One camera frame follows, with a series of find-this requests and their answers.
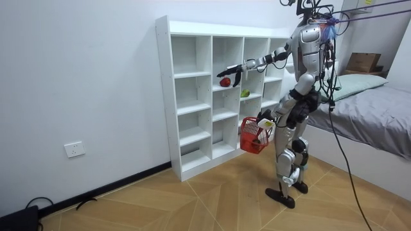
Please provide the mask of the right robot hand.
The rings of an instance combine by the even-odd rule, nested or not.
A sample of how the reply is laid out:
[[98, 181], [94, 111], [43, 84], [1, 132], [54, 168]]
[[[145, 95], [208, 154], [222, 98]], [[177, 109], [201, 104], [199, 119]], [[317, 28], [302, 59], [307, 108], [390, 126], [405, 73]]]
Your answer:
[[247, 71], [247, 65], [246, 64], [238, 64], [238, 65], [234, 65], [234, 66], [230, 66], [230, 67], [226, 68], [226, 70], [218, 73], [216, 76], [218, 78], [222, 78], [224, 76], [235, 74], [235, 80], [234, 80], [234, 83], [233, 83], [232, 86], [236, 87], [241, 81], [242, 73], [245, 72], [245, 71]]

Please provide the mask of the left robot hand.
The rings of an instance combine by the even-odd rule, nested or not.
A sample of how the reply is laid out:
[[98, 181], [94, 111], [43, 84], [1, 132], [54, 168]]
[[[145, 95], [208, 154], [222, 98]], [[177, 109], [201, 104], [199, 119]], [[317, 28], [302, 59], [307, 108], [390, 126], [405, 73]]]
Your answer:
[[266, 109], [264, 112], [261, 111], [257, 116], [257, 124], [260, 128], [269, 130], [275, 126], [274, 117], [272, 116], [271, 109]]

